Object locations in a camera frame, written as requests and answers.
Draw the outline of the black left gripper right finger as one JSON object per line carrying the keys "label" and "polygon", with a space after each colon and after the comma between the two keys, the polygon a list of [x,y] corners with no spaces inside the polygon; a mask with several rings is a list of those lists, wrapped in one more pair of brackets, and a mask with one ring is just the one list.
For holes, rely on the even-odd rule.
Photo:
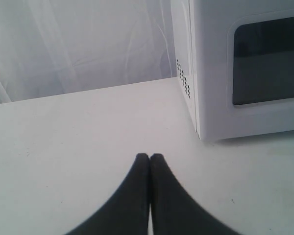
{"label": "black left gripper right finger", "polygon": [[150,157],[151,216],[155,235],[234,235],[202,208],[178,182],[164,156]]}

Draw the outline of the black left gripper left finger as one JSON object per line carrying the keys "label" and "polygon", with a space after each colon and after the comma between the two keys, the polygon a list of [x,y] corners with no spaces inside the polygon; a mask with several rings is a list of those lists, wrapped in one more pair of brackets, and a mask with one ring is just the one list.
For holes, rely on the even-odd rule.
{"label": "black left gripper left finger", "polygon": [[150,160],[146,153],[135,161],[118,189],[70,235],[147,235],[150,208]]}

